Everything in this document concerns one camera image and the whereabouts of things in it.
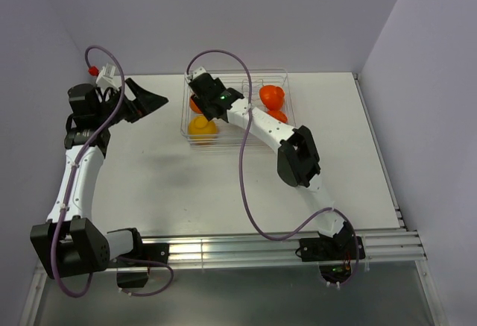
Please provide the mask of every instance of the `red plastic toy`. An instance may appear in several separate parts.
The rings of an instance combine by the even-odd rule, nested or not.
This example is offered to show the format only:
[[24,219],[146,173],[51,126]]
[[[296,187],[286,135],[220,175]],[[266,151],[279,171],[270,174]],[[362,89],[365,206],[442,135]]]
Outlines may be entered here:
[[285,101],[285,92],[281,87],[265,85],[260,89],[260,99],[269,110],[279,110]]
[[288,117],[282,111],[269,110],[267,113],[275,119],[278,119],[280,122],[288,122]]
[[189,106],[195,113],[198,113],[199,115],[202,114],[202,112],[199,110],[199,107],[197,107],[195,102],[192,100],[192,97],[189,99]]

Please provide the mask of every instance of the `cable connector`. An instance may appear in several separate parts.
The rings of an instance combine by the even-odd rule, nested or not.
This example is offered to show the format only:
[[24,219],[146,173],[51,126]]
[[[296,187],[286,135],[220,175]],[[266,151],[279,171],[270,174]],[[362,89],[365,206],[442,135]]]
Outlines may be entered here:
[[245,111],[243,113],[243,116],[245,116],[248,113],[248,111],[252,110],[252,108],[253,108],[253,105],[251,103],[249,103],[247,105],[247,108],[245,109]]
[[206,73],[207,73],[207,70],[205,70],[205,68],[203,66],[200,66],[188,75],[187,75],[187,72],[186,72],[186,78],[187,78],[187,81],[190,82],[190,81],[194,80],[195,78],[198,78],[200,75],[206,74]]
[[107,63],[106,66],[101,68],[101,72],[99,72],[98,77],[96,78],[96,86],[104,90],[108,87],[112,87],[113,89],[117,90],[118,86],[116,86],[114,82],[115,72],[116,66]]
[[91,66],[89,69],[88,69],[88,72],[91,76],[98,76],[99,75],[99,70],[96,66]]
[[66,205],[66,204],[62,203],[62,204],[60,205],[60,212],[61,212],[62,210],[65,210],[65,211],[67,211],[67,212],[68,212],[68,211],[69,211],[69,207],[68,207],[68,205]]

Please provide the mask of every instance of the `red connector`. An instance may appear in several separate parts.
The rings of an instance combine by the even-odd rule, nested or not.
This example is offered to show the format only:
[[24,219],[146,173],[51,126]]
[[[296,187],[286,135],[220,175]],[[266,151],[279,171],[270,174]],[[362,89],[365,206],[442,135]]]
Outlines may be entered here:
[[91,66],[89,69],[88,69],[88,72],[91,76],[99,76],[99,70],[96,66]]

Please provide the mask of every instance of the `gray floor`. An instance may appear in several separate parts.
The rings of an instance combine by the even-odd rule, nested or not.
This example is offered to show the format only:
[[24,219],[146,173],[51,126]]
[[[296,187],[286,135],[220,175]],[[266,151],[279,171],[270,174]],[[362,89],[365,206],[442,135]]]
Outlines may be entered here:
[[[315,266],[178,271],[163,294],[128,298],[114,273],[95,275],[81,299],[48,279],[36,325],[432,325],[414,263],[371,264],[340,291]],[[149,288],[168,275],[155,272]],[[70,278],[80,289],[85,277]]]

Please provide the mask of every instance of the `metal extrusion frame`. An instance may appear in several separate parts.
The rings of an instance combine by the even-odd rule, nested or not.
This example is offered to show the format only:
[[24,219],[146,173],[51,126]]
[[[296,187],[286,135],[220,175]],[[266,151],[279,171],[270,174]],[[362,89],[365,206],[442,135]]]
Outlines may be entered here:
[[446,314],[442,303],[440,302],[439,294],[434,283],[434,280],[429,273],[429,265],[427,261],[416,261],[417,272],[419,273],[420,283],[423,287],[424,295],[431,311],[432,320],[435,326],[448,326]]
[[[356,233],[363,239],[366,258],[360,260],[360,262],[364,264],[365,271],[370,270],[370,264],[372,263],[426,262],[426,254],[419,234],[415,231],[396,229],[357,231]],[[303,263],[295,255],[294,252],[299,247],[299,239],[316,236],[316,233],[299,233],[282,242],[271,242],[256,234],[209,237],[144,237],[143,242],[145,244],[167,242],[170,254],[168,264],[174,270],[299,267],[340,263],[341,261]],[[146,269],[145,267],[109,268],[104,272],[143,272]],[[34,325],[46,279],[45,270],[41,263],[38,263],[20,325]]]

